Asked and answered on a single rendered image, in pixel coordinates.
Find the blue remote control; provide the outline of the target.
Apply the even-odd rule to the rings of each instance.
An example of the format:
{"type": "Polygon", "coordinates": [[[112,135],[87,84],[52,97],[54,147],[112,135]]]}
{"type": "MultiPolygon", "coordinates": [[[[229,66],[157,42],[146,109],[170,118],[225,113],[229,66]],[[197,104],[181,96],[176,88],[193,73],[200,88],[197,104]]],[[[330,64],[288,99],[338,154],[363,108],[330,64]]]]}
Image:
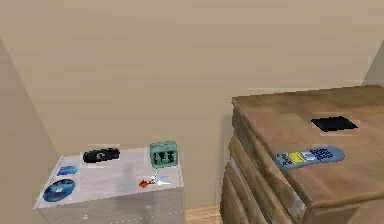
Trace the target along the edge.
{"type": "Polygon", "coordinates": [[[333,146],[322,146],[302,151],[281,151],[275,154],[274,162],[281,170],[294,170],[321,163],[339,162],[344,152],[333,146]]]}

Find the white bedside cabinet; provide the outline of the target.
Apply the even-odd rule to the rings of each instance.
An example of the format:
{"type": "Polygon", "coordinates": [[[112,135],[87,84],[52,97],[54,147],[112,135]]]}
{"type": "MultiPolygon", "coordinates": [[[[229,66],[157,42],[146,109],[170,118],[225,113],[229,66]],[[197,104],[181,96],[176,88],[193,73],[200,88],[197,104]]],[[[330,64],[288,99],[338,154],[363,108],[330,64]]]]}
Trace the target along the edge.
{"type": "Polygon", "coordinates": [[[34,209],[43,224],[184,224],[181,166],[153,168],[148,148],[122,150],[118,159],[100,163],[63,156],[43,190],[61,179],[72,179],[75,189],[58,202],[38,197],[34,209]],[[57,175],[70,165],[76,174],[57,175]]]}

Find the blue card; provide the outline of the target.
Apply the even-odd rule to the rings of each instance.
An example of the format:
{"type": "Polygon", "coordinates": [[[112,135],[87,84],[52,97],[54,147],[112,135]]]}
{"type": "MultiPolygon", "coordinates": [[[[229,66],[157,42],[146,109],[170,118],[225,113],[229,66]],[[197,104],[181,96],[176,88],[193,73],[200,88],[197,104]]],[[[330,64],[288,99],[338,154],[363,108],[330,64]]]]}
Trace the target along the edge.
{"type": "Polygon", "coordinates": [[[58,176],[73,175],[73,174],[76,174],[77,171],[78,171],[78,167],[76,165],[63,166],[59,169],[57,175],[58,176]]]}

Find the black flat phone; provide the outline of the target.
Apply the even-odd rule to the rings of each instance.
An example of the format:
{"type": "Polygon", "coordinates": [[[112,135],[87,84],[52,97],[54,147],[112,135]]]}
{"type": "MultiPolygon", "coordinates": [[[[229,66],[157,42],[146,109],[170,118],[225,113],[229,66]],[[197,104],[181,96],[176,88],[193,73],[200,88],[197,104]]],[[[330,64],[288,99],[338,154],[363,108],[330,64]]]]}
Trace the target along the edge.
{"type": "Polygon", "coordinates": [[[343,116],[315,118],[311,122],[323,132],[355,129],[356,124],[343,116]]]}

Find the blue compact disc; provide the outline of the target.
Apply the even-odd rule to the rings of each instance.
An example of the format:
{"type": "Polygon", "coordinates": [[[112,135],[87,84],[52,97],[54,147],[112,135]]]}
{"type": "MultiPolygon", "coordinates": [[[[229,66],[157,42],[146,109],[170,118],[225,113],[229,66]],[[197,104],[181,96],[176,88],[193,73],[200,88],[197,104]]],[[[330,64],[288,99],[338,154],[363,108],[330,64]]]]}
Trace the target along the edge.
{"type": "Polygon", "coordinates": [[[71,195],[74,189],[75,182],[72,179],[61,179],[45,189],[43,199],[46,202],[58,202],[71,195]]]}

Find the black oblong gadget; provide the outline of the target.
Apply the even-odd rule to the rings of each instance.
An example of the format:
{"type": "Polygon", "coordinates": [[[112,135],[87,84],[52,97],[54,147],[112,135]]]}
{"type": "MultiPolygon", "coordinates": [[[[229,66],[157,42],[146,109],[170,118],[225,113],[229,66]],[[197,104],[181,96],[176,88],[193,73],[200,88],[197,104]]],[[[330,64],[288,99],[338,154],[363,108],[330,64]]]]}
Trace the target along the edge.
{"type": "Polygon", "coordinates": [[[120,151],[118,148],[102,148],[85,152],[83,154],[83,161],[85,163],[98,163],[118,159],[119,157],[120,151]]]}

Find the brown wooden chest of drawers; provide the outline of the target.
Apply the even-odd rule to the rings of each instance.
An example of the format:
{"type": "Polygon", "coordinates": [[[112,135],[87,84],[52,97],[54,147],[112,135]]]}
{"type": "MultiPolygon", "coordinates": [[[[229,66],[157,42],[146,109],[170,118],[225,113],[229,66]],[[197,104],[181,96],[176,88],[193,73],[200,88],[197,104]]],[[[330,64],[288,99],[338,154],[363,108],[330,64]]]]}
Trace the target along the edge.
{"type": "Polygon", "coordinates": [[[223,179],[223,224],[384,224],[384,87],[238,96],[223,179]],[[311,120],[343,116],[355,129],[311,120]],[[340,162],[283,171],[280,151],[335,146],[340,162]]]}

